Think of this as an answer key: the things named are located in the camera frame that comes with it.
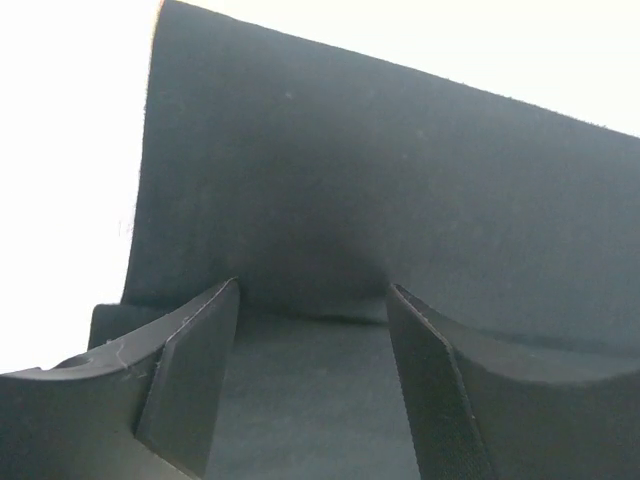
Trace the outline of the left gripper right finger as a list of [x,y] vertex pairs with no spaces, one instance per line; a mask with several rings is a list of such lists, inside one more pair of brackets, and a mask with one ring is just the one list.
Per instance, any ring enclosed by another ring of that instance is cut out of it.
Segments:
[[387,293],[424,479],[635,479],[639,359],[462,325]]

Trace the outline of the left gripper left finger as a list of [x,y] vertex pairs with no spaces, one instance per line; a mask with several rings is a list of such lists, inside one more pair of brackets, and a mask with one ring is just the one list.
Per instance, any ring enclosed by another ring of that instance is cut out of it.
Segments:
[[239,304],[229,279],[55,368],[4,374],[2,477],[206,477]]

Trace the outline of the black t shirt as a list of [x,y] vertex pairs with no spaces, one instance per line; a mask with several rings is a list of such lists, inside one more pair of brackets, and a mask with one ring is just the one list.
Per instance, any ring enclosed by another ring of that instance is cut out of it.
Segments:
[[389,288],[639,359],[639,141],[165,1],[127,276],[94,339],[229,279],[210,477],[422,479]]

